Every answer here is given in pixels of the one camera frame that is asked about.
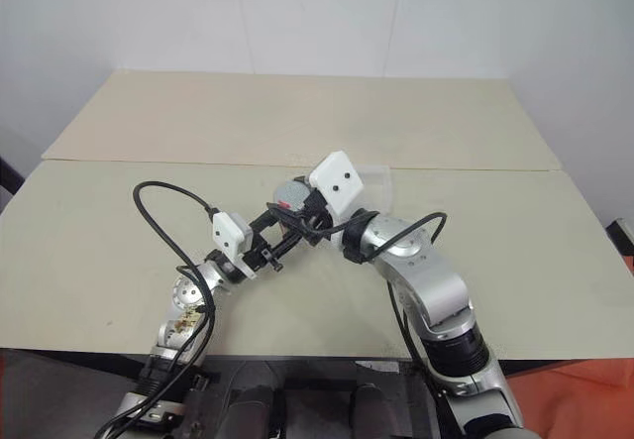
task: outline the beige table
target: beige table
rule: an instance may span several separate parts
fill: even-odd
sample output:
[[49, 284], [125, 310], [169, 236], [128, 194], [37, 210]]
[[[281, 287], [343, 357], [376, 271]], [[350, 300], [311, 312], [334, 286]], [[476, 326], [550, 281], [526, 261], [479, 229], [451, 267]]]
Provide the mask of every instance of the beige table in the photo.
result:
[[[287, 143], [296, 142], [302, 148], [297, 152], [306, 158], [299, 165], [325, 155], [317, 155], [317, 149], [311, 155], [312, 144], [302, 131], [288, 136], [284, 144], [278, 137], [266, 138], [269, 125], [254, 125], [248, 131], [246, 127], [256, 116], [241, 119], [236, 115], [249, 111], [236, 105], [239, 98], [235, 94], [232, 109], [226, 109], [233, 114], [231, 123], [216, 123], [217, 107], [224, 106], [230, 94], [224, 93], [225, 102], [203, 101], [209, 87], [222, 85], [219, 81], [224, 77], [117, 74], [48, 151], [49, 158], [76, 160], [44, 161], [0, 217], [1, 346], [146, 353], [166, 309], [177, 259], [137, 213], [131, 200], [132, 187], [151, 178], [172, 181], [222, 209], [251, 219], [262, 212], [280, 182], [307, 170], [283, 166], [290, 164], [288, 152], [282, 150]], [[241, 86], [268, 80], [261, 76], [256, 82], [249, 76], [227, 77], [245, 81]], [[350, 114], [363, 105], [352, 92], [363, 92], [364, 86], [379, 82], [270, 79], [272, 87], [284, 86], [291, 93], [303, 94], [314, 93], [315, 87], [331, 95], [339, 93], [339, 87], [332, 87], [340, 83], [351, 86], [347, 89], [351, 93], [337, 99], [330, 112], [339, 114], [339, 124], [345, 125], [344, 107]], [[438, 247], [469, 285], [480, 326], [498, 356], [634, 356], [634, 342], [624, 341], [631, 338], [634, 321], [634, 282], [504, 82], [380, 83], [400, 86], [406, 93], [418, 91], [419, 100], [434, 93], [434, 98], [444, 98], [449, 115], [443, 117], [438, 112], [434, 119], [425, 104], [413, 103], [417, 98], [412, 95], [408, 108], [399, 104], [392, 107], [400, 114], [394, 120], [418, 120], [419, 124], [394, 122], [391, 130], [382, 134], [381, 142], [351, 137], [347, 139], [350, 146], [341, 148], [358, 153], [361, 163], [385, 163], [390, 154], [398, 160], [392, 164], [401, 166], [392, 171], [394, 214], [412, 220], [437, 209], [450, 214]], [[189, 99], [173, 95], [181, 84], [187, 87], [187, 94], [207, 95], [191, 95]], [[256, 95], [247, 93], [251, 95], [243, 97], [244, 103], [251, 107]], [[276, 96], [269, 95], [268, 103], [282, 107], [284, 93], [279, 89]], [[380, 94], [376, 89], [375, 98]], [[197, 109], [188, 111], [183, 97]], [[449, 100], [458, 102], [452, 105]], [[170, 148], [169, 117], [161, 115], [157, 105], [164, 110], [173, 106], [172, 117], [178, 119], [178, 126], [172, 124], [172, 131], [180, 134], [173, 138], [178, 150]], [[496, 106], [505, 107], [503, 117], [492, 117], [495, 111], [491, 107]], [[317, 103], [310, 106], [313, 112], [319, 107]], [[307, 110], [307, 117], [314, 116], [311, 110]], [[435, 110], [442, 111], [440, 103]], [[118, 117], [111, 118], [115, 112]], [[198, 130], [204, 119], [201, 112], [208, 115], [208, 139], [201, 137], [204, 130]], [[293, 112], [295, 118], [301, 107], [287, 112]], [[275, 117], [263, 115], [263, 120], [269, 119]], [[445, 140], [444, 146], [425, 145], [428, 139], [423, 134], [445, 130], [436, 130], [441, 119], [453, 126], [453, 139]], [[136, 151], [134, 144], [123, 144], [125, 150], [117, 145], [118, 138], [140, 142], [143, 127], [155, 120], [160, 120], [156, 132], [162, 134], [160, 137], [148, 138]], [[480, 130], [460, 130], [470, 121], [477, 121]], [[330, 127], [327, 130], [350, 132], [346, 127], [324, 124]], [[501, 142], [487, 142], [490, 137], [483, 134], [491, 127], [498, 129], [490, 137], [506, 134], [506, 147], [499, 147]], [[180, 149], [185, 140], [182, 133], [189, 134], [195, 151]], [[251, 145], [245, 153], [251, 155], [245, 157], [254, 157], [253, 153], [261, 150], [262, 166], [252, 165], [255, 161], [251, 159], [252, 166], [231, 165], [237, 155], [222, 144], [214, 145], [218, 134], [224, 140], [242, 140], [237, 133], [249, 133], [244, 140]], [[425, 150], [417, 152], [413, 144], [400, 145], [408, 134], [422, 141]], [[202, 150], [201, 138], [211, 141], [208, 144], [215, 149]], [[131, 160], [82, 161], [93, 157], [82, 151], [84, 143], [92, 145], [90, 153], [95, 159]], [[328, 151], [330, 146], [319, 146], [322, 149]], [[158, 163], [156, 157], [180, 163]], [[204, 160], [197, 160], [204, 164], [183, 163], [188, 157], [202, 157]], [[147, 199], [160, 222], [195, 259], [213, 249], [210, 226], [195, 205], [162, 191], [148, 192]], [[316, 249], [302, 246], [284, 263], [280, 274], [267, 271], [246, 282], [224, 304], [212, 353], [406, 356], [384, 282], [372, 267], [353, 265], [325, 244]]]

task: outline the wall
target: wall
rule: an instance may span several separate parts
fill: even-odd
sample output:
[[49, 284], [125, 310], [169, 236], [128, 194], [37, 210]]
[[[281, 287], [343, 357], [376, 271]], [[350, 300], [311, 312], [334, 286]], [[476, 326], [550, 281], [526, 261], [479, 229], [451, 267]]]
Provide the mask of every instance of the wall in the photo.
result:
[[0, 154], [31, 171], [113, 67], [508, 76], [605, 223], [634, 211], [632, 3], [1, 0]]

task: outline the white wall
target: white wall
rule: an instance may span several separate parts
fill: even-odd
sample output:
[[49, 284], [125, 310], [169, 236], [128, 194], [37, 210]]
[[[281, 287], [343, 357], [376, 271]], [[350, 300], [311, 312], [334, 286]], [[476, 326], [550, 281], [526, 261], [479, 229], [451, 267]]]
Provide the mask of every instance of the white wall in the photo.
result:
[[120, 66], [508, 76], [608, 222], [634, 213], [633, 3], [1, 0], [0, 154], [28, 173]]

